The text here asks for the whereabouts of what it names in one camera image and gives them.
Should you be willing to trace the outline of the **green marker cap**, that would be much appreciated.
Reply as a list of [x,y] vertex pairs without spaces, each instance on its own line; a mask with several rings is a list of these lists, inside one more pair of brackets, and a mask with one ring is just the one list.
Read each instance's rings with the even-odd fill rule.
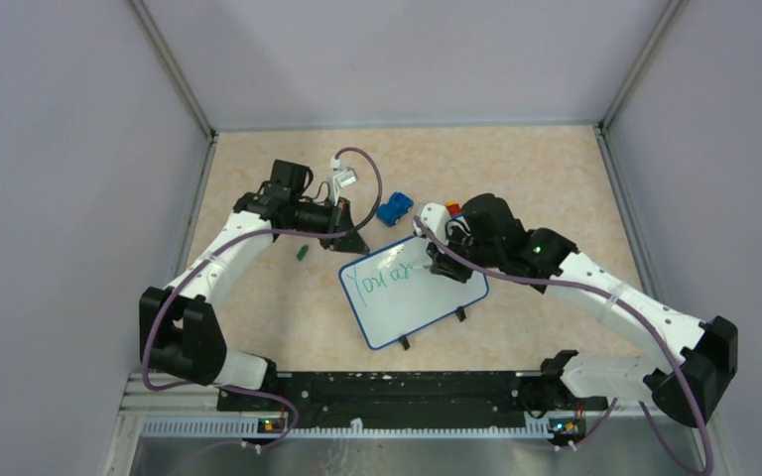
[[297,252],[296,259],[298,261],[302,261],[305,258],[306,254],[308,253],[308,251],[309,251],[309,246],[303,245],[301,249]]

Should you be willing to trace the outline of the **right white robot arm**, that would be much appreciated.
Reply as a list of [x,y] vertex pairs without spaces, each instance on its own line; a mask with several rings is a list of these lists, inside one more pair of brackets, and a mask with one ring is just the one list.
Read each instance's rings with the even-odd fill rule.
[[493,193],[458,214],[429,203],[414,219],[429,244],[433,275],[467,282],[474,273],[529,286],[569,303],[621,335],[639,358],[564,351],[542,365],[545,401],[567,409],[579,398],[651,402],[667,417],[709,422],[738,368],[738,328],[718,315],[702,320],[663,304],[605,271],[564,235],[527,229]]

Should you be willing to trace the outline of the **blue-framed whiteboard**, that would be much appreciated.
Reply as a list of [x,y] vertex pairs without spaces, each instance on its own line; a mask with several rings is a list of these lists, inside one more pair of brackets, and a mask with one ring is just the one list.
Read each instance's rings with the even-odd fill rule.
[[455,315],[489,294],[485,276],[464,284],[413,264],[430,263],[429,242],[408,237],[348,263],[338,278],[366,345],[379,350]]

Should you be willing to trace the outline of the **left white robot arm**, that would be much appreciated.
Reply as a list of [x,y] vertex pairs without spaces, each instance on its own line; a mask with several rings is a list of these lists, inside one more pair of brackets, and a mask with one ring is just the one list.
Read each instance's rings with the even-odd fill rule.
[[256,257],[281,235],[311,237],[323,248],[362,254],[369,248],[351,218],[344,188],[357,173],[338,158],[325,185],[327,196],[316,202],[306,195],[313,182],[307,166],[274,162],[270,177],[244,193],[211,243],[170,283],[146,289],[138,304],[139,347],[143,373],[152,370],[184,383],[240,388],[255,410],[277,401],[278,383],[269,361],[228,347],[217,312]]

